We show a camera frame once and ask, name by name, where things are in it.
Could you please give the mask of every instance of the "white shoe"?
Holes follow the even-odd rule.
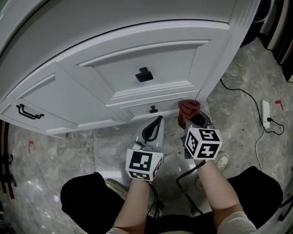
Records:
[[[217,168],[223,172],[227,165],[228,165],[228,162],[229,162],[229,155],[226,151],[220,151],[217,155],[217,158],[215,160],[215,164],[217,166]]]
[[[118,193],[118,195],[125,201],[128,192],[115,180],[106,179],[106,185],[108,188],[112,189],[114,192]]]

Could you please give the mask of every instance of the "drawer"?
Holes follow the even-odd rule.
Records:
[[[178,103],[184,99],[195,99],[199,90],[170,95],[161,95],[152,98],[143,98],[107,105],[113,112],[125,121],[151,118],[162,115],[164,117],[178,113]]]
[[[202,88],[222,53],[229,26],[162,21],[103,34],[57,62],[106,105]]]
[[[18,108],[16,105],[24,105],[24,111],[32,114],[32,115],[40,115],[43,114],[40,119],[30,119],[26,116],[21,115],[18,112]],[[77,125],[73,124],[71,122],[68,122],[66,120],[63,120],[57,116],[54,116],[52,114],[49,114],[45,112],[44,110],[41,110],[33,105],[31,105],[28,102],[25,102],[24,100],[4,100],[1,104],[0,116],[2,116],[3,120],[6,120],[9,122],[9,119],[16,121],[19,124],[16,124],[20,127],[23,125],[28,125],[33,128],[37,128],[40,130],[45,131],[47,134],[52,134],[56,131],[60,130],[66,130],[66,129],[73,129],[76,128]]]

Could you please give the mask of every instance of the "black and white marker cube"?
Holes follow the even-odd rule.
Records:
[[[131,178],[153,181],[162,164],[162,153],[127,150],[125,169]]]
[[[214,160],[222,145],[220,131],[189,128],[185,146],[194,159]]]

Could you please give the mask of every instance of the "forearm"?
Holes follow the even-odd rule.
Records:
[[[235,190],[213,161],[209,160],[200,167],[198,174],[213,210],[216,227],[230,214],[243,211]]]
[[[124,205],[114,223],[115,228],[128,233],[144,233],[150,186],[147,182],[133,179]]]

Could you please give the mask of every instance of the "black cable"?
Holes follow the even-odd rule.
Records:
[[[181,191],[184,193],[184,195],[187,197],[188,201],[191,203],[191,205],[193,206],[193,208],[198,211],[198,213],[203,214],[203,212],[195,205],[195,203],[193,202],[193,200],[190,198],[190,196],[188,196],[188,194],[185,192],[185,190],[183,189],[183,187],[181,186],[181,184],[179,183],[179,180],[181,178],[183,178],[184,176],[189,175],[190,173],[194,172],[195,170],[199,169],[201,166],[203,166],[206,163],[206,161],[202,161],[201,163],[199,163],[197,166],[195,166],[194,168],[192,168],[191,170],[183,173],[181,176],[179,176],[176,180],[176,183],[178,185],[178,187],[181,189]]]
[[[155,200],[157,200],[157,201],[156,201],[156,211],[155,211],[155,215],[154,215],[154,218],[155,218],[156,215],[157,215],[157,212],[158,212],[158,210],[159,210],[158,205],[157,205],[157,202],[158,202],[158,199],[159,199],[159,198],[158,198],[157,191],[156,191],[155,187],[152,185],[151,182],[148,182],[148,183],[149,183],[149,185],[151,186],[151,189],[152,189],[152,191],[153,191],[153,193],[154,193],[154,201],[152,202],[152,206],[153,206]]]
[[[228,89],[228,90],[232,90],[232,91],[234,91],[234,90],[238,90],[238,91],[244,92],[245,94],[247,94],[249,97],[252,98],[252,100],[255,102],[255,105],[256,105],[256,108],[257,108],[257,112],[258,112],[258,117],[259,117],[259,119],[260,119],[260,123],[261,123],[261,125],[262,125],[262,127],[264,128],[264,131],[265,131],[266,133],[275,133],[275,134],[278,135],[278,136],[281,136],[281,135],[283,134],[283,132],[284,132],[284,130],[285,130],[285,127],[284,127],[283,125],[281,125],[281,124],[275,122],[272,118],[268,118],[267,120],[268,120],[269,122],[272,121],[272,122],[276,123],[277,125],[282,126],[282,127],[283,127],[283,131],[282,131],[281,133],[276,133],[275,131],[267,131],[267,130],[266,130],[266,128],[265,128],[265,126],[264,126],[264,124],[262,123],[262,120],[261,120],[260,110],[259,110],[259,108],[258,108],[257,102],[256,102],[256,100],[253,98],[253,96],[251,96],[248,92],[246,92],[246,91],[244,91],[244,90],[242,90],[242,89],[230,89],[230,88],[228,88],[228,87],[224,84],[224,82],[222,81],[222,79],[220,79],[220,81],[221,81],[222,85],[223,85],[226,89]]]
[[[155,192],[154,192],[154,190],[152,190],[152,192],[153,192],[153,194],[154,194],[154,200],[152,201],[151,208],[148,210],[148,212],[147,212],[147,215],[148,215],[148,214],[149,214],[149,212],[151,211],[151,209],[152,209],[152,207],[153,207],[153,205],[154,205],[154,203],[155,203],[155,201],[156,201],[156,195],[155,195]]]

